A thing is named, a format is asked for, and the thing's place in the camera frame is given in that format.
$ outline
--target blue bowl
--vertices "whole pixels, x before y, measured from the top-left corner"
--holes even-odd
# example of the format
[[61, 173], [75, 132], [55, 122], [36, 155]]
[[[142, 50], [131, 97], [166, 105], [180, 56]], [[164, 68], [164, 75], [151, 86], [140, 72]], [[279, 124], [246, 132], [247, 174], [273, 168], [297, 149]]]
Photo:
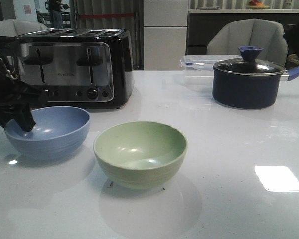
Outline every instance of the blue bowl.
[[31, 111], [35, 126], [24, 132], [13, 119], [5, 127], [11, 144], [23, 155], [51, 160], [70, 155], [79, 148], [90, 128], [90, 115], [81, 108], [53, 106]]

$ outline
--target toaster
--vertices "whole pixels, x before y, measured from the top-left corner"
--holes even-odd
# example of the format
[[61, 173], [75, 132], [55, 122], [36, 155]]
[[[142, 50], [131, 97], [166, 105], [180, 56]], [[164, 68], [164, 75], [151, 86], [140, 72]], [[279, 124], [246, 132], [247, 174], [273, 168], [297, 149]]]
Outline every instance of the toaster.
[[130, 33], [124, 29], [47, 29], [18, 36], [20, 79], [47, 105], [119, 108], [133, 87]]

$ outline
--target navy blue pot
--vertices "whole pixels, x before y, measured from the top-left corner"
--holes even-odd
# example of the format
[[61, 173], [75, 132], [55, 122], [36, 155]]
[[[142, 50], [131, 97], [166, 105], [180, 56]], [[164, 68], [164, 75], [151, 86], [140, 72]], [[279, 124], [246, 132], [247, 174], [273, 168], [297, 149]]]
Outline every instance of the navy blue pot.
[[213, 97], [228, 106], [265, 108], [276, 101], [280, 76], [238, 75], [214, 68]]

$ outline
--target glass lid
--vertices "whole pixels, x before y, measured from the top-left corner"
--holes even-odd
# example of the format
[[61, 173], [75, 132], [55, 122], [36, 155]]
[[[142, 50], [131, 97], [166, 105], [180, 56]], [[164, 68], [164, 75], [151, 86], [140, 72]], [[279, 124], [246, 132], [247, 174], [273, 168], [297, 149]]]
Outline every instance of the glass lid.
[[254, 46], [239, 47], [242, 58], [219, 61], [214, 68], [240, 75], [278, 75], [285, 71], [282, 65], [274, 62], [255, 59], [263, 50]]

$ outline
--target chair back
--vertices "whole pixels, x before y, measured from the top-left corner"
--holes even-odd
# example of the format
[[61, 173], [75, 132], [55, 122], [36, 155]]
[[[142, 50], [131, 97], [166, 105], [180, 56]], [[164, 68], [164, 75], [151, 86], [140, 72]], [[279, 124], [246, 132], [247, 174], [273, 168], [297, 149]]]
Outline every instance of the chair back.
[[258, 59], [281, 65], [286, 62], [288, 45], [283, 26], [274, 21], [248, 19], [224, 26], [209, 42], [207, 55], [240, 55], [239, 46], [263, 47]]
[[18, 36], [29, 32], [48, 29], [40, 22], [8, 19], [0, 21], [0, 36]]

